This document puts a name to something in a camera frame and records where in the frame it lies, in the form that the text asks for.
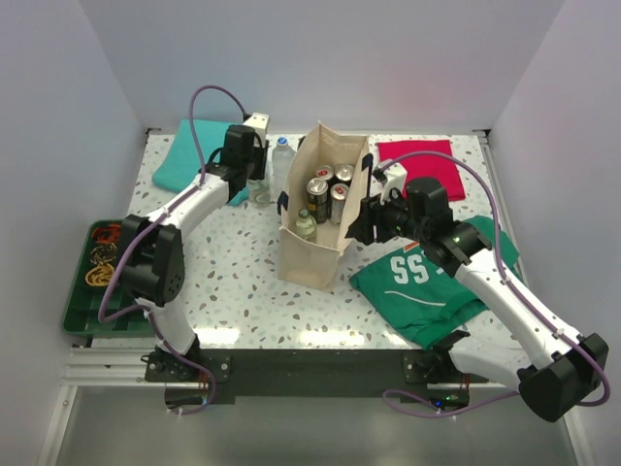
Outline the green glass bottle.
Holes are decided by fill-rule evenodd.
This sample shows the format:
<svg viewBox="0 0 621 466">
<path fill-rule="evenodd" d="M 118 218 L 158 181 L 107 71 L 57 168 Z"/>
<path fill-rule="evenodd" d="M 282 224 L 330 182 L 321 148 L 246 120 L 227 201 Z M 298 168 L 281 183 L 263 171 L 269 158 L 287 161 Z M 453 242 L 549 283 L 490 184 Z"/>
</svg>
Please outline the green glass bottle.
<svg viewBox="0 0 621 466">
<path fill-rule="evenodd" d="M 295 220 L 294 231 L 301 239 L 315 243 L 317 240 L 317 223 L 314 216 L 307 208 L 299 211 Z"/>
</svg>

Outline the beige canvas bag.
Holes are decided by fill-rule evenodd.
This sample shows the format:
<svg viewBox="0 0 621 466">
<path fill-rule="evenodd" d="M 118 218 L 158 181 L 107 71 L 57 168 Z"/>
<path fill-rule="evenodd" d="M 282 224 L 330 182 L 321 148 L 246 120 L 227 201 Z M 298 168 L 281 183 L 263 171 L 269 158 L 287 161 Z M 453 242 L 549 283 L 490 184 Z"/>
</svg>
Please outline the beige canvas bag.
<svg viewBox="0 0 621 466">
<path fill-rule="evenodd" d="M 345 234 L 360 213 L 361 200 L 368 194 L 373 161 L 365 135 L 341 134 L 318 124 L 305 136 L 278 198 L 280 279 L 326 292 L 333 289 L 340 258 L 351 243 Z M 343 221 L 340 224 L 329 221 L 319 224 L 316 241 L 308 242 L 294 232 L 298 213 L 307 206 L 307 184 L 317 167 L 339 164 L 354 168 L 349 195 L 344 203 Z"/>
</svg>

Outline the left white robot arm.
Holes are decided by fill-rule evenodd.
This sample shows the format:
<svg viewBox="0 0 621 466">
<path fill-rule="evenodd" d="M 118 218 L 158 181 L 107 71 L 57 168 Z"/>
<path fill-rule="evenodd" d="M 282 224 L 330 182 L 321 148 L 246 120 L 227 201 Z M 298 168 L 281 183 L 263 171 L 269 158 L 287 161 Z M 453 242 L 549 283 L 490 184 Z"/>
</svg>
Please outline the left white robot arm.
<svg viewBox="0 0 621 466">
<path fill-rule="evenodd" d="M 230 125 L 212 153 L 219 159 L 210 160 L 186 189 L 148 216 L 127 216 L 121 223 L 115 268 L 120 285 L 153 324 L 159 346 L 170 352 L 166 367 L 180 381 L 194 379 L 201 369 L 201 357 L 190 350 L 197 336 L 178 300 L 185 279 L 183 240 L 247 181 L 264 178 L 268 125 L 264 114 Z"/>
</svg>

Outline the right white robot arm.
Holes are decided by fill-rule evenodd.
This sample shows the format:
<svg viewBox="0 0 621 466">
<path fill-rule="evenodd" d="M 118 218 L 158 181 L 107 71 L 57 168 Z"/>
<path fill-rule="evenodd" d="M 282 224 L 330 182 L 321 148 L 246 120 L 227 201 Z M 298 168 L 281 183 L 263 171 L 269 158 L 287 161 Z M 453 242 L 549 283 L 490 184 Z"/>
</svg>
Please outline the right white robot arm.
<svg viewBox="0 0 621 466">
<path fill-rule="evenodd" d="M 581 335 L 545 307 L 510 272 L 498 237 L 488 239 L 471 223 L 454 219 L 438 180 L 414 179 L 364 197 L 347 235 L 366 246 L 393 237 L 418 242 L 429 260 L 487 306 L 530 361 L 517 367 L 507 358 L 494 361 L 488 353 L 470 354 L 472 338 L 463 336 L 433 356 L 439 379 L 452 382 L 468 373 L 500 383 L 549 422 L 575 406 L 593 408 L 609 400 L 607 343 L 596 333 Z"/>
</svg>

